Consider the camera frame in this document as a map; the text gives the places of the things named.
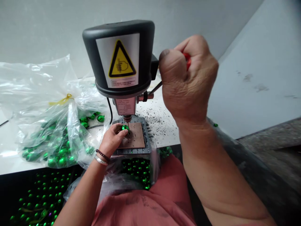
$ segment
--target drill press base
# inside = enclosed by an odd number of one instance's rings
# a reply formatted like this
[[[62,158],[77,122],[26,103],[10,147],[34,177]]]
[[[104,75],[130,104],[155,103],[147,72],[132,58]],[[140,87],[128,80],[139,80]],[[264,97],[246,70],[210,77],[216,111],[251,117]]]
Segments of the drill press base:
[[[142,133],[143,133],[143,139],[144,139],[144,148],[125,148],[125,149],[117,149],[112,157],[117,157],[119,155],[130,155],[132,158],[135,157],[135,155],[141,155],[141,154],[150,154],[151,153],[151,143],[150,139],[148,137],[148,131],[147,131],[147,126],[146,126],[146,121],[144,118],[133,116],[131,123],[133,122],[140,122],[142,126]],[[120,118],[117,121],[114,121],[113,123],[122,123],[126,124],[123,118]]]

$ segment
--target person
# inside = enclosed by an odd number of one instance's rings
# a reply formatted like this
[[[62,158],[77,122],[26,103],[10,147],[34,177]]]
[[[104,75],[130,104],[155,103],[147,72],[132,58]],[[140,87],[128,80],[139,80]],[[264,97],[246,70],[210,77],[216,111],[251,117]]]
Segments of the person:
[[[182,53],[191,56],[188,71]],[[183,165],[171,155],[149,191],[107,196],[97,207],[106,166],[93,160],[54,225],[195,225],[186,175],[212,225],[276,225],[206,120],[218,67],[199,35],[164,50],[159,57],[163,100],[179,128]],[[109,128],[99,147],[107,157],[127,134],[118,133],[119,126]]]

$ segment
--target white table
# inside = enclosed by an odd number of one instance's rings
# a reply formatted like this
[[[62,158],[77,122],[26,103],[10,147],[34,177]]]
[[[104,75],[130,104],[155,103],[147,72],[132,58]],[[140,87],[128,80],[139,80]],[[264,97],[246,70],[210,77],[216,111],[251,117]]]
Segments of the white table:
[[[148,91],[152,90],[159,82],[160,78],[157,77],[155,81],[152,81]],[[112,110],[116,112],[114,105],[112,105]],[[137,105],[136,115],[146,119],[149,125],[149,136],[156,143],[157,148],[180,143],[176,122],[163,102],[162,88],[155,92],[154,99],[140,102]],[[6,120],[7,118],[0,109],[0,123]],[[17,145],[14,143],[15,137],[16,133],[12,131],[10,122],[0,127],[0,175],[43,168],[42,164],[26,162],[17,154]]]

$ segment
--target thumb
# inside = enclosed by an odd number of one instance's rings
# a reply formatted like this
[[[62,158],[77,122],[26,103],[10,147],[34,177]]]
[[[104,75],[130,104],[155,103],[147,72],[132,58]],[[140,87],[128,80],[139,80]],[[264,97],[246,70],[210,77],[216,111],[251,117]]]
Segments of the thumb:
[[[118,137],[118,139],[122,140],[126,135],[128,134],[128,130],[121,130],[118,134],[116,134],[116,136]]]
[[[184,55],[173,49],[166,49],[159,57],[159,70],[163,83],[186,79],[186,59]]]

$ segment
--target white wall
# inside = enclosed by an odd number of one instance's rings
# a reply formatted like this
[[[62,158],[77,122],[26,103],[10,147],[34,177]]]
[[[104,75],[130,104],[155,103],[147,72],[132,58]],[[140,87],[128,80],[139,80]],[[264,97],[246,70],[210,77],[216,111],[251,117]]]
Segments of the white wall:
[[[91,70],[85,28],[132,19],[153,20],[158,57],[193,34],[220,58],[262,0],[1,0],[0,62],[41,63],[71,54],[78,77]]]
[[[233,138],[301,116],[301,2],[265,0],[220,59],[208,115]]]

